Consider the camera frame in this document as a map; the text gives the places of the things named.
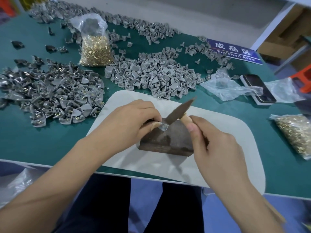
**phone screen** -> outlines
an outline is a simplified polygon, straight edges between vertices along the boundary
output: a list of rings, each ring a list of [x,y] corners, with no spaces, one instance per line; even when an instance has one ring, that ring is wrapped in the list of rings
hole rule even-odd
[[[261,103],[275,103],[276,99],[271,94],[269,89],[266,87],[264,82],[259,78],[258,75],[255,74],[246,74],[243,75],[244,80],[246,81],[248,86],[257,86],[263,88],[262,96],[255,96]]]

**clear plastic bag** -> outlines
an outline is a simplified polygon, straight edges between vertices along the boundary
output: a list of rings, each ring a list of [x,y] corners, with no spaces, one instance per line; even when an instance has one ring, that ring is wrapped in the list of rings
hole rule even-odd
[[[211,79],[200,84],[209,92],[218,96],[222,101],[230,101],[240,95],[261,96],[262,87],[242,87],[234,80],[231,80],[225,68],[218,69],[211,75]]]
[[[98,14],[86,14],[70,19],[73,27],[81,32],[82,49],[80,65],[106,66],[112,62],[109,37],[106,34],[108,27]]]
[[[43,171],[25,168],[21,173],[0,177],[0,209],[25,190]]]
[[[298,94],[291,78],[267,82],[265,85],[279,103],[294,103],[305,100]]]
[[[311,124],[307,117],[298,115],[270,115],[289,143],[305,160],[311,159]]]

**brown metal block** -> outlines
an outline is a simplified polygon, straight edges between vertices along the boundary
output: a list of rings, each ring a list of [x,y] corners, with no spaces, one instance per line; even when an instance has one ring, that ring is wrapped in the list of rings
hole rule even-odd
[[[193,154],[190,133],[180,120],[169,125],[165,132],[155,128],[141,139],[138,149],[188,157]]]

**smartphone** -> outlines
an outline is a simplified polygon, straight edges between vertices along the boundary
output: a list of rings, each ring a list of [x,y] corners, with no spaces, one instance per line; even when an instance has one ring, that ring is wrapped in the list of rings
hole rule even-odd
[[[276,103],[276,99],[258,75],[246,74],[240,76],[240,79],[245,86],[257,86],[263,88],[263,94],[261,96],[252,96],[258,105],[272,105]]]

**blue sign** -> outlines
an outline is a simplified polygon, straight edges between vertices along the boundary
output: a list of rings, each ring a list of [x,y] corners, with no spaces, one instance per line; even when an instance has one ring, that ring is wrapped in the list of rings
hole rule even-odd
[[[257,52],[254,50],[212,39],[207,39],[207,41],[211,45],[211,49],[214,52],[221,54],[228,52],[227,56],[231,58],[262,65],[262,61],[258,57]]]

